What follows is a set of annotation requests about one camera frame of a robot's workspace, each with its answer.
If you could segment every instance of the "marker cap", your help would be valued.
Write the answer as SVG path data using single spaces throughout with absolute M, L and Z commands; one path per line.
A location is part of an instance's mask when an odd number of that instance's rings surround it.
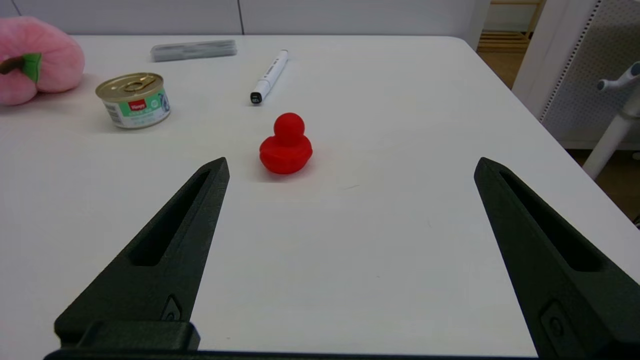
M 254 104 L 260 104 L 262 99 L 271 90 L 271 84 L 266 80 L 258 80 L 255 89 L 251 92 L 251 102 Z

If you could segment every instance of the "white table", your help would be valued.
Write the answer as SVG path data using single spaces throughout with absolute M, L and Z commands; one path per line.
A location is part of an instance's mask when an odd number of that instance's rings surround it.
M 55 350 L 54 319 L 220 156 L 231 180 L 191 318 L 202 349 L 534 356 L 473 180 L 481 156 L 640 279 L 638 231 L 462 40 L 235 37 L 234 57 L 148 59 L 217 38 L 78 37 L 78 89 L 0 108 L 0 358 Z M 164 76 L 173 112 L 117 129 L 93 91 L 137 71 Z M 288 111 L 314 155 L 271 176 L 258 147 Z

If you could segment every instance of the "white wall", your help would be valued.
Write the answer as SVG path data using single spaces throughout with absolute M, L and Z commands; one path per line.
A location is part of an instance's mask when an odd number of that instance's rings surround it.
M 242 33 L 237 0 L 14 1 L 22 15 L 70 34 Z
M 244 33 L 446 35 L 473 48 L 489 0 L 240 0 Z
M 0 17 L 18 16 L 11 0 L 0 0 Z
M 484 30 L 527 31 L 529 20 L 535 11 L 535 5 L 491 5 L 484 22 Z

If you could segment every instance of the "pink stuffed peach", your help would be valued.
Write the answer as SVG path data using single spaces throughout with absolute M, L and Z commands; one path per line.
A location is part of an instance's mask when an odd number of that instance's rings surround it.
M 80 45 L 62 30 L 34 17 L 0 18 L 0 104 L 73 89 L 83 70 Z

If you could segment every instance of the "perforated panel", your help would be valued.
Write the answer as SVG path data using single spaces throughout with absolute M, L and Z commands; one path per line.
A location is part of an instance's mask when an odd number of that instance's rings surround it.
M 598 1 L 540 120 L 560 142 L 594 145 L 630 93 L 601 94 L 596 89 L 598 80 L 617 79 L 638 60 L 640 3 Z M 640 146 L 640 125 L 625 141 Z

